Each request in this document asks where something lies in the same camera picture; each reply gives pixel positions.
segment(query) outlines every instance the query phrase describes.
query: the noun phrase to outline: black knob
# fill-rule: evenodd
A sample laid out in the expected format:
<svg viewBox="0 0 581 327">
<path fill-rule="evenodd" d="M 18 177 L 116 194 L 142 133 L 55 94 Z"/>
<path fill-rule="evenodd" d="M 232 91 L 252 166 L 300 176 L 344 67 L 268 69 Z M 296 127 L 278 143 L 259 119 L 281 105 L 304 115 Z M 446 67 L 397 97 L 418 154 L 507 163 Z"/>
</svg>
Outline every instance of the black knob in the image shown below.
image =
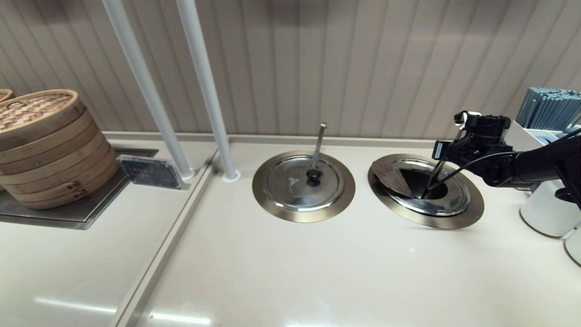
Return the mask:
<svg viewBox="0 0 581 327">
<path fill-rule="evenodd" d="M 307 185 L 311 186 L 311 187 L 315 187 L 318 186 L 319 184 L 321 184 L 321 175 L 322 172 L 318 169 L 309 169 L 307 170 L 307 177 L 309 179 L 307 179 Z"/>
</svg>

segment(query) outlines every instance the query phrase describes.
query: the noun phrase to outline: white countertop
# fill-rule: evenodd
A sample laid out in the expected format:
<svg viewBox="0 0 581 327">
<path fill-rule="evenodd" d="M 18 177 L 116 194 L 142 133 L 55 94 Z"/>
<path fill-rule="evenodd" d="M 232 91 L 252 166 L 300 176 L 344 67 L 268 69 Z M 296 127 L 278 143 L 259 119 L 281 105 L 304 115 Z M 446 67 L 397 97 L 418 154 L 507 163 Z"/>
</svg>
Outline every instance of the white countertop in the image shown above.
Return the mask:
<svg viewBox="0 0 581 327">
<path fill-rule="evenodd" d="M 350 169 L 356 193 L 338 216 L 301 224 L 262 209 L 252 178 L 274 155 L 313 147 L 234 143 L 241 180 L 213 177 L 138 325 L 579 326 L 581 268 L 561 240 L 525 225 L 526 192 L 465 172 L 485 200 L 480 221 L 461 230 L 418 225 L 375 197 L 367 170 L 388 154 L 430 156 L 430 143 L 389 144 L 324 144 Z"/>
<path fill-rule="evenodd" d="M 107 138 L 115 147 L 155 148 L 156 157 L 170 158 L 161 141 L 118 139 L 143 135 Z M 88 230 L 0 222 L 0 326 L 115 323 L 216 151 L 208 136 L 199 139 L 181 142 L 198 172 L 187 190 L 130 183 Z"/>
</svg>

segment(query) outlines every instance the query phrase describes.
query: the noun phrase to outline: metal ladle handle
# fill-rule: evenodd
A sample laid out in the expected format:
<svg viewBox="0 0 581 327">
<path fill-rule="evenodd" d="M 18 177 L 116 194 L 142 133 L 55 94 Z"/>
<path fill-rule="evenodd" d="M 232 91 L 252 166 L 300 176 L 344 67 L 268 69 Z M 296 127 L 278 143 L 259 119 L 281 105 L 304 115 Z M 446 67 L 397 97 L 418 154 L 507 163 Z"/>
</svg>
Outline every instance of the metal ladle handle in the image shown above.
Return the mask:
<svg viewBox="0 0 581 327">
<path fill-rule="evenodd" d="M 316 168 L 319 162 L 319 154 L 321 153 L 321 144 L 323 143 L 323 134 L 325 134 L 325 129 L 327 129 L 327 123 L 321 123 L 321 128 L 319 129 L 319 138 L 317 139 L 317 147 L 315 147 L 315 153 L 313 154 L 313 161 L 311 162 L 311 167 Z"/>
</svg>

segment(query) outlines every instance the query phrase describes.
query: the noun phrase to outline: white metal pole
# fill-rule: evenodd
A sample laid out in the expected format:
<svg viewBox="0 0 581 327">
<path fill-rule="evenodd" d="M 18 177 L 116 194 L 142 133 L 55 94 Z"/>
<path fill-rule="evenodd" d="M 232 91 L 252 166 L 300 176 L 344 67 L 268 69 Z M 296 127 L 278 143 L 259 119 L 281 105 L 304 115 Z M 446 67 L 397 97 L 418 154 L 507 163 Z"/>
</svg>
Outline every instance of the white metal pole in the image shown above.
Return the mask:
<svg viewBox="0 0 581 327">
<path fill-rule="evenodd" d="M 131 71 L 137 80 L 137 85 L 139 85 L 139 89 L 145 98 L 149 112 L 153 116 L 159 132 L 161 132 L 163 140 L 166 142 L 166 146 L 182 179 L 188 180 L 194 176 L 195 172 L 189 167 L 188 161 L 185 159 L 182 148 L 175 136 L 174 129 L 167 117 L 167 112 L 163 107 L 162 99 L 159 97 L 155 83 L 145 63 L 145 58 L 141 53 L 133 29 L 127 18 L 125 7 L 121 0 L 103 0 L 103 4 L 113 25 L 113 30 L 117 34 L 123 53 L 125 53 L 125 57 L 129 62 Z"/>
<path fill-rule="evenodd" d="M 204 43 L 204 35 L 202 34 L 202 26 L 200 25 L 200 18 L 198 16 L 198 9 L 196 8 L 195 0 L 177 0 L 178 10 L 186 39 L 188 40 L 189 52 L 192 55 L 194 67 L 196 67 L 196 75 L 200 82 L 204 102 L 206 103 L 206 110 L 210 118 L 214 138 L 218 145 L 220 158 L 224 167 L 224 175 L 222 179 L 226 182 L 235 182 L 240 178 L 240 172 L 234 168 L 234 161 L 230 154 L 230 144 L 228 143 L 228 135 L 226 134 L 226 127 L 224 126 L 224 119 L 222 111 L 220 110 L 220 102 L 218 100 L 218 92 L 214 84 L 214 76 L 210 67 L 210 59 L 206 52 L 206 44 Z"/>
</svg>

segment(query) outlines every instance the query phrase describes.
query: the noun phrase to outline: stainless steel tray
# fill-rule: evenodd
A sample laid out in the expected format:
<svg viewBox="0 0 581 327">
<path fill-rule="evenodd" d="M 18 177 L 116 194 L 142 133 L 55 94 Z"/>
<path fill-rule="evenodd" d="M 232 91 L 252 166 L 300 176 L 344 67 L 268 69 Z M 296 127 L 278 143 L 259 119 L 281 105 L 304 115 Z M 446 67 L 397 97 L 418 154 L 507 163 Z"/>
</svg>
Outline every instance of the stainless steel tray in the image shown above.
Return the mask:
<svg viewBox="0 0 581 327">
<path fill-rule="evenodd" d="M 158 150 L 115 149 L 117 155 L 128 154 L 153 157 Z M 129 178 L 119 169 L 101 188 L 89 196 L 48 210 L 32 210 L 21 205 L 7 191 L 0 191 L 0 222 L 22 223 L 47 227 L 88 229 L 101 212 L 129 183 Z"/>
</svg>

